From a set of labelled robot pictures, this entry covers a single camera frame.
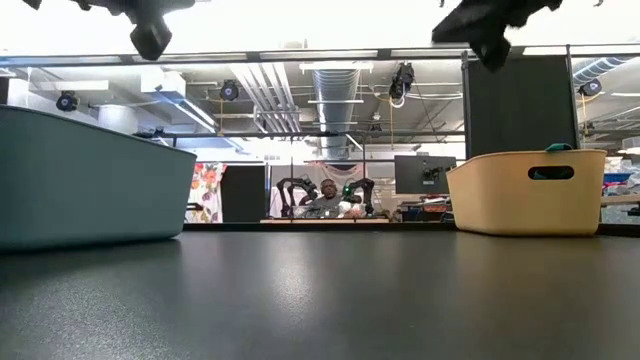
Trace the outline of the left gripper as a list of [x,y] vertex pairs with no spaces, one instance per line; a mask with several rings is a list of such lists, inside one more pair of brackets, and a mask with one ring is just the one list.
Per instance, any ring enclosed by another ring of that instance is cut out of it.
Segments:
[[172,33],[163,16],[169,12],[191,8],[195,0],[119,0],[115,4],[135,25],[130,39],[145,60],[157,60],[168,46]]

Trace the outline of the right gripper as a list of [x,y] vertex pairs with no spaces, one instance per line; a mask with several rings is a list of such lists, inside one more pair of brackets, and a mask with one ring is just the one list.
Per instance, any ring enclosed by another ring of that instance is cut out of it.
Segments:
[[471,23],[480,5],[477,0],[461,0],[433,29],[433,43],[472,43],[472,50],[485,68],[496,72],[504,66],[511,43],[505,38],[507,27],[522,27],[528,14],[524,0],[481,2],[479,25]]

